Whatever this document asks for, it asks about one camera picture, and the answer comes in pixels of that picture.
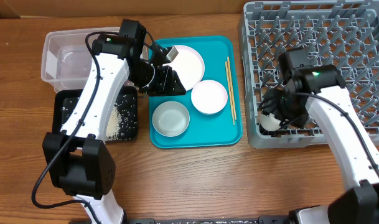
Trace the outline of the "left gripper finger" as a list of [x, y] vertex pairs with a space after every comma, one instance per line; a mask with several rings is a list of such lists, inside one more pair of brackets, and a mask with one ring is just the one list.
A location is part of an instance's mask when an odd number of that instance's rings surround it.
[[169, 96], [185, 95], [186, 89], [175, 70], [168, 70], [164, 85], [164, 93]]
[[149, 96], [167, 96], [166, 90], [163, 89], [163, 87], [160, 86], [159, 84], [145, 86], [144, 90], [146, 94]]

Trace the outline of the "small white cup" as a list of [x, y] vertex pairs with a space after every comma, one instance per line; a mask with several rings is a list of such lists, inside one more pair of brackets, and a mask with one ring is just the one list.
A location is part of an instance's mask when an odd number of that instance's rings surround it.
[[276, 131], [281, 125], [281, 120], [276, 119], [275, 115], [270, 113], [269, 115], [262, 114], [260, 116], [260, 125], [267, 131]]

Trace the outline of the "grey bowl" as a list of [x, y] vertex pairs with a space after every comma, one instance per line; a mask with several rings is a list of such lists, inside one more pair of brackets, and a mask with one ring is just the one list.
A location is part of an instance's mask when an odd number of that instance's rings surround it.
[[190, 123], [188, 109], [177, 101], [167, 101], [160, 104], [152, 114], [154, 129], [165, 137], [181, 135]]

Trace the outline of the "white bowl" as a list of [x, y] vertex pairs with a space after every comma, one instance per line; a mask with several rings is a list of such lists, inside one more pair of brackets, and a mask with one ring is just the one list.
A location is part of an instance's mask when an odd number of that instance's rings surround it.
[[193, 87], [191, 101], [199, 112], [207, 115], [216, 114], [226, 106], [228, 93], [221, 83], [204, 80]]

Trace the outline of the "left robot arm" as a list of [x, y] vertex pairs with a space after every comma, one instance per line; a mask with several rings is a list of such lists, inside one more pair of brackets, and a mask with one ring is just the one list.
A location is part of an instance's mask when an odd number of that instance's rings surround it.
[[149, 96], [184, 95], [186, 90], [170, 64], [175, 47], [149, 45], [151, 57], [142, 58], [149, 32], [138, 21], [125, 19], [117, 32], [96, 31], [85, 37], [91, 72], [79, 101], [59, 131], [42, 143], [52, 184], [69, 203], [79, 203], [93, 223], [126, 223], [125, 210], [112, 191], [116, 164], [107, 150], [106, 129], [115, 101], [126, 82]]

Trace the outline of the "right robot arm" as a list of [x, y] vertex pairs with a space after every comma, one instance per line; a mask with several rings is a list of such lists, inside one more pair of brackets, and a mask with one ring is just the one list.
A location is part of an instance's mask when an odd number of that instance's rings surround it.
[[298, 208], [285, 223], [379, 223], [379, 152], [359, 120], [341, 72], [314, 66], [300, 47], [278, 57], [283, 87], [266, 92], [260, 125], [276, 131], [312, 118], [337, 161], [345, 193], [328, 206]]

